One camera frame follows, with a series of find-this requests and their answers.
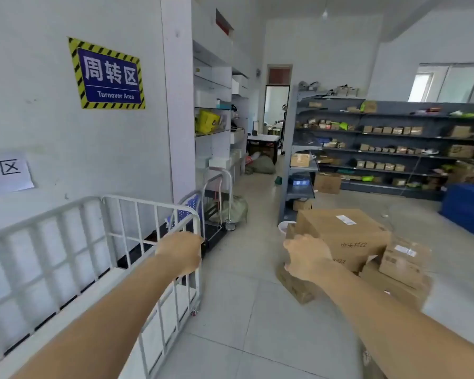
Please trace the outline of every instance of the blue bin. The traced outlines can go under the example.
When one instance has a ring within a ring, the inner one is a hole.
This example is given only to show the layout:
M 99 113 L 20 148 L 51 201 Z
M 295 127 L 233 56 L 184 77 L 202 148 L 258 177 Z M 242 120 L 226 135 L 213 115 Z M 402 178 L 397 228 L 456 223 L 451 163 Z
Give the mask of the blue bin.
M 450 186 L 440 214 L 474 234 L 474 185 L 461 183 Z

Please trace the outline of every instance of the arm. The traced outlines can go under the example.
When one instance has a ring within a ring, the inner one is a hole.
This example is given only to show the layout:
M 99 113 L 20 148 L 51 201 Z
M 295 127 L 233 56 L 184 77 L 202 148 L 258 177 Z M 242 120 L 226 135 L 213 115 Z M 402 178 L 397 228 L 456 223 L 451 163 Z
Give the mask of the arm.
M 322 240 L 297 235 L 284 246 L 287 271 L 327 293 L 389 379 L 474 379 L 473 344 L 332 261 Z
M 201 243 L 186 231 L 161 239 L 155 256 L 46 344 L 13 379 L 117 378 L 167 286 L 200 264 Z

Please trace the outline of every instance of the white bucket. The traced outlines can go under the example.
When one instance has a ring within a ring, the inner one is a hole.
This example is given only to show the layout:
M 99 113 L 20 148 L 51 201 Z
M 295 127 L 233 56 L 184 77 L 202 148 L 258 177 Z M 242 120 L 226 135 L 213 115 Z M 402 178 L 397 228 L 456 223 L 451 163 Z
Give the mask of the white bucket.
M 278 224 L 279 231 L 286 237 L 286 231 L 290 223 L 296 223 L 295 221 L 284 221 Z

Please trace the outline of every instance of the turnover area sign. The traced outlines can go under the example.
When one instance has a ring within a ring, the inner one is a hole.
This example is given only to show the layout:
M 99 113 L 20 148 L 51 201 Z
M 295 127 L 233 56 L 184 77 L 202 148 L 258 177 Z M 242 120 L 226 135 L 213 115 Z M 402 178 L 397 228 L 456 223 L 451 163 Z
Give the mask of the turnover area sign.
M 69 37 L 83 109 L 145 109 L 137 57 Z

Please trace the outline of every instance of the hand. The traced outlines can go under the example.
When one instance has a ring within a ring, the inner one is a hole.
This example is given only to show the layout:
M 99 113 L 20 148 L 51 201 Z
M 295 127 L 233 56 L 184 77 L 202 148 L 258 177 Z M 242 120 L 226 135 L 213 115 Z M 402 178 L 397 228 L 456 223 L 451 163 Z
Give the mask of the hand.
M 312 235 L 295 235 L 294 240 L 286 240 L 284 247 L 290 253 L 289 265 L 286 271 L 301 280 L 312 281 L 326 261 L 332 260 L 327 244 Z
M 172 262 L 177 276 L 194 272 L 200 265 L 201 236 L 189 231 L 166 235 L 157 245 L 156 255 L 166 257 Z

